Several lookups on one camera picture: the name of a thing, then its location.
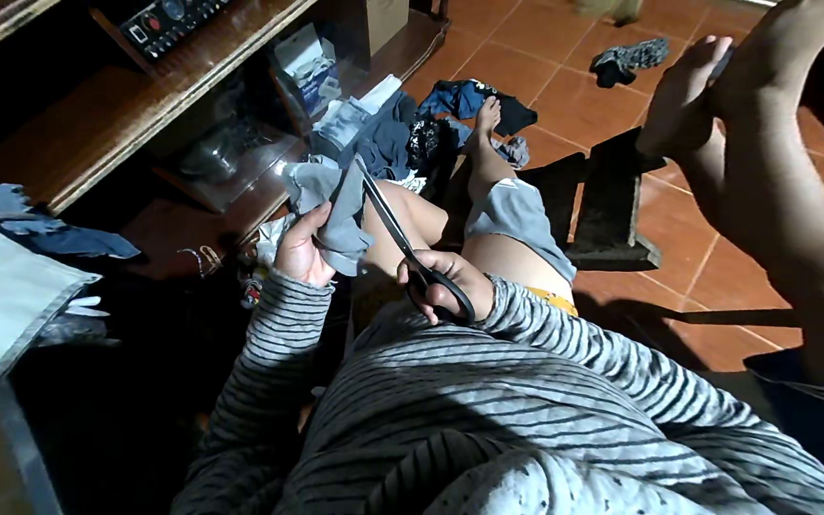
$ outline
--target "electronic device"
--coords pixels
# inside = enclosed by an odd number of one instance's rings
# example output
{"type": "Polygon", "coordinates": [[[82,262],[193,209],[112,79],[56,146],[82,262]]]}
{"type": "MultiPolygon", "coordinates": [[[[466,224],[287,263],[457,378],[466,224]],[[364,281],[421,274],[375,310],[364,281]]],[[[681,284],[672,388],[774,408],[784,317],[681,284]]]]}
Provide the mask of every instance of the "electronic device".
{"type": "Polygon", "coordinates": [[[133,57],[154,63],[189,33],[217,16],[230,2],[231,0],[106,0],[93,6],[92,14],[115,40],[122,36],[124,41],[117,42],[127,52],[135,52],[137,56],[133,57]]]}

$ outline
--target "terracotta tile floor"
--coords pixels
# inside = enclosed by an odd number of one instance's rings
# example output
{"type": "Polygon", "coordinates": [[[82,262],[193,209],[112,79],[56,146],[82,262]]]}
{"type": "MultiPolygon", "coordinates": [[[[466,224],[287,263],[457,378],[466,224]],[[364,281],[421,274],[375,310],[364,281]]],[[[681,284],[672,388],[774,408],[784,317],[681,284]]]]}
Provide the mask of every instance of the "terracotta tile floor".
{"type": "MultiPolygon", "coordinates": [[[[732,0],[645,0],[638,23],[615,29],[610,20],[575,15],[568,0],[453,0],[446,44],[404,89],[421,101],[437,80],[475,77],[517,96],[539,112],[538,123],[521,135],[533,157],[528,168],[543,166],[576,151],[588,152],[642,123],[660,76],[693,38],[715,34],[741,39],[763,12],[732,0]],[[669,37],[671,55],[665,65],[639,71],[631,86],[596,87],[587,72],[593,56],[612,45],[657,37],[669,37]]],[[[809,112],[800,117],[824,178],[824,129],[809,112]]],[[[625,316],[638,301],[676,310],[786,306],[764,271],[705,222],[675,164],[644,178],[638,226],[663,251],[661,268],[580,272],[574,286],[585,316],[610,322],[613,330],[663,348],[690,366],[714,370],[739,370],[744,357],[799,345],[798,329],[625,316]]]]}

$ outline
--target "package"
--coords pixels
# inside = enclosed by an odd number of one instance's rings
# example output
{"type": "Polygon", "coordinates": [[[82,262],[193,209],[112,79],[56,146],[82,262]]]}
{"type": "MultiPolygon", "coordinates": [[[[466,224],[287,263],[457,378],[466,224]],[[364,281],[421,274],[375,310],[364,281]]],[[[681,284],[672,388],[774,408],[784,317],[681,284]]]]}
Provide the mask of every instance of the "package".
{"type": "Polygon", "coordinates": [[[312,23],[275,45],[273,54],[279,83],[299,100],[308,116],[342,95],[335,48],[326,38],[317,37],[312,23]]]}

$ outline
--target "scissor blade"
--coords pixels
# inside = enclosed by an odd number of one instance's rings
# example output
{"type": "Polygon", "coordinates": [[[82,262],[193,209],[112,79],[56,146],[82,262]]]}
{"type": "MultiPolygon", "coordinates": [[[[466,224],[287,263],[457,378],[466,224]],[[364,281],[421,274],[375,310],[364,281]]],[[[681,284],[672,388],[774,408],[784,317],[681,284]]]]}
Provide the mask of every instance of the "scissor blade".
{"type": "Polygon", "coordinates": [[[399,226],[399,222],[393,215],[393,210],[390,209],[390,205],[386,202],[386,199],[383,198],[383,193],[380,192],[380,188],[377,187],[377,183],[374,182],[371,173],[367,171],[363,163],[358,163],[357,161],[358,159],[355,158],[356,166],[358,166],[363,178],[364,189],[368,193],[368,198],[371,199],[373,210],[380,216],[383,226],[386,227],[386,232],[388,232],[393,238],[393,241],[396,242],[399,250],[401,250],[407,258],[414,259],[415,254],[412,253],[412,244],[409,243],[406,233],[404,233],[402,227],[399,226]]]}

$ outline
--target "gray shorts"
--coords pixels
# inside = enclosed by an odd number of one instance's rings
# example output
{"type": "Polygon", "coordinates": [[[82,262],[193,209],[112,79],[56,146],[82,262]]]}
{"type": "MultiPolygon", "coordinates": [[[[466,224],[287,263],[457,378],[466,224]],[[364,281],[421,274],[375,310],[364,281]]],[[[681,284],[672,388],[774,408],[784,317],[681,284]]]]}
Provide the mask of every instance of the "gray shorts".
{"type": "Polygon", "coordinates": [[[530,247],[573,283],[578,269],[555,244],[542,197],[535,187],[519,179],[498,181],[484,199],[473,204],[464,238],[504,235],[530,247]]]}

